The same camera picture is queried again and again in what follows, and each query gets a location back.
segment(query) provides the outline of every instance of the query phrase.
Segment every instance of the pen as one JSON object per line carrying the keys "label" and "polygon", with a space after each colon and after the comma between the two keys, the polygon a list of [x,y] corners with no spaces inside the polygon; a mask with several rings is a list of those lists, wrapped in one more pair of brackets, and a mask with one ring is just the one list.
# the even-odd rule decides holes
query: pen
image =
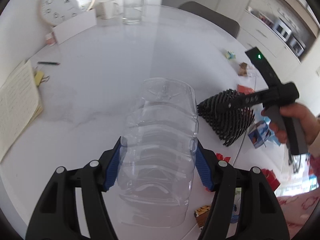
{"label": "pen", "polygon": [[59,62],[50,62],[50,61],[38,61],[38,64],[44,64],[44,65],[60,65]]}

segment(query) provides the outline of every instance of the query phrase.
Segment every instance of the screw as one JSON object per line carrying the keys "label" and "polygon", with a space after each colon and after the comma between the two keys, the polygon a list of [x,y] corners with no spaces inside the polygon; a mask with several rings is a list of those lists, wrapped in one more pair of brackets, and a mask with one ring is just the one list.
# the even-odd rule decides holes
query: screw
{"label": "screw", "polygon": [[94,160],[94,161],[90,162],[90,166],[91,167],[97,167],[98,165],[99,165],[99,161],[97,161],[97,160]]}
{"label": "screw", "polygon": [[56,169],[56,173],[60,174],[64,172],[64,167],[60,166]]}
{"label": "screw", "polygon": [[258,167],[253,167],[253,168],[252,168],[252,171],[253,171],[255,174],[259,174],[261,170],[260,170]]}
{"label": "screw", "polygon": [[220,167],[226,167],[228,165],[226,161],[219,161],[218,164]]}

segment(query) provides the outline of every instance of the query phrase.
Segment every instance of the clock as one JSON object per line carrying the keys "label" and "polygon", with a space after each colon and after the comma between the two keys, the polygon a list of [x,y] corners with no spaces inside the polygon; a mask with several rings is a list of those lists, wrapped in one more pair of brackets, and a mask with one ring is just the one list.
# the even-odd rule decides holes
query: clock
{"label": "clock", "polygon": [[89,11],[94,0],[40,0],[40,16],[52,26]]}

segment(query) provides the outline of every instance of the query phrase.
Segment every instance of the blue gripper pad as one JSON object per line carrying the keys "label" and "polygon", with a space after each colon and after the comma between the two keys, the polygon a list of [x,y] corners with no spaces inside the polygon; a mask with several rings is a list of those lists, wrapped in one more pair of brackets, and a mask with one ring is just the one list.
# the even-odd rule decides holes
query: blue gripper pad
{"label": "blue gripper pad", "polygon": [[115,153],[106,168],[106,180],[103,184],[105,190],[109,190],[116,182],[116,178],[118,175],[118,166],[120,162],[120,148],[121,144],[119,144],[118,148],[115,150]]}
{"label": "blue gripper pad", "polygon": [[213,191],[214,183],[211,179],[211,170],[199,147],[196,150],[196,168],[202,184],[207,187],[209,191]]}

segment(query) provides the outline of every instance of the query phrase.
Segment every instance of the mug handle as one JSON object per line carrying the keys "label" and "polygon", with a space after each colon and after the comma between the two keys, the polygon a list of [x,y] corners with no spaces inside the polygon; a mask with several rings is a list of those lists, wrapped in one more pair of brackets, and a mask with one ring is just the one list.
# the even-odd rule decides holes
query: mug handle
{"label": "mug handle", "polygon": [[117,16],[120,14],[120,6],[118,3],[114,2],[113,5],[115,6],[115,9],[114,9],[114,12],[113,12],[113,15],[114,16]]}
{"label": "mug handle", "polygon": [[147,16],[146,14],[147,14],[147,1],[148,0],[142,0],[142,11],[143,11],[143,13],[142,13],[142,16]]}

